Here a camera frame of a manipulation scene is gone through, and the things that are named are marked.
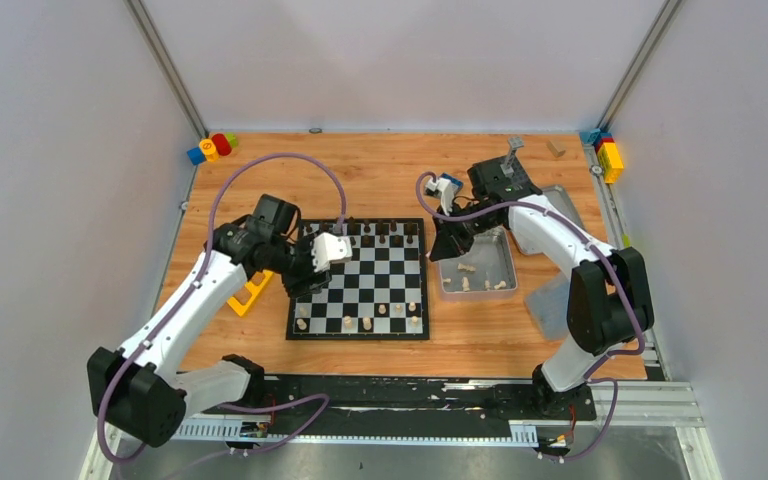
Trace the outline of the metal tin box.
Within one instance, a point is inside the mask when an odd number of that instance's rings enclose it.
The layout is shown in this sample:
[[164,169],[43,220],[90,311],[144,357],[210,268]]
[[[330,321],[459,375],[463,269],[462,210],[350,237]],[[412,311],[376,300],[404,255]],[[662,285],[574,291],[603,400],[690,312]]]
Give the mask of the metal tin box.
[[491,301],[511,298],[518,288],[508,235],[497,227],[474,239],[460,257],[434,263],[444,301]]

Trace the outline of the black white chessboard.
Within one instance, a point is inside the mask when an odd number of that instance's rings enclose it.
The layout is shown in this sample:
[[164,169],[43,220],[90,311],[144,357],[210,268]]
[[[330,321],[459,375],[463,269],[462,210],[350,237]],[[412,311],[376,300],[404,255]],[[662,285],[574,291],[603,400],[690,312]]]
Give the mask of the black white chessboard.
[[[428,340],[430,307],[424,220],[408,218],[348,218],[340,232],[351,240],[353,257],[331,267],[332,279],[320,292],[290,301],[288,340]],[[416,302],[411,314],[408,304]],[[376,306],[388,305],[388,316],[377,317]],[[393,311],[403,305],[403,314]],[[309,311],[307,332],[296,329],[301,318],[298,307]],[[351,316],[356,331],[342,332],[342,319]],[[421,328],[410,326],[412,316]],[[366,332],[362,319],[369,317],[373,329]]]

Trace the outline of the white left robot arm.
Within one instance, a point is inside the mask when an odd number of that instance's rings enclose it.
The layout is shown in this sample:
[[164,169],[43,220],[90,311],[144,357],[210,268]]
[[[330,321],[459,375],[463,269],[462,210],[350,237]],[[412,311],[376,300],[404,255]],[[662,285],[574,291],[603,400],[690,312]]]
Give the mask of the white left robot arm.
[[291,299],[319,292],[332,266],[351,260],[340,227],[288,239],[299,208],[264,194],[253,213],[211,229],[193,270],[154,316],[115,349],[98,348],[87,363],[93,412],[144,444],[167,443],[189,417],[225,403],[243,413],[266,400],[263,367],[237,354],[182,373],[179,367],[219,309],[250,277],[281,277]]

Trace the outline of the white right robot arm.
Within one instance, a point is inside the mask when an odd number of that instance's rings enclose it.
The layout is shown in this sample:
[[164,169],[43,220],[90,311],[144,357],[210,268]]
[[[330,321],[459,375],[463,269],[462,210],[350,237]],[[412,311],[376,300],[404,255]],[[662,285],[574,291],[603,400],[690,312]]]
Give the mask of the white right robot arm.
[[556,417],[571,403],[571,390],[584,384],[609,358],[645,349],[644,333],[654,324],[645,260],[633,247],[597,239],[558,210],[516,158],[496,157],[467,171],[473,201],[455,198],[463,184],[448,174],[422,173],[415,191],[432,217],[435,238],[430,261],[467,254],[477,235],[503,227],[515,240],[550,259],[569,284],[567,336],[533,375],[531,403],[544,417]]

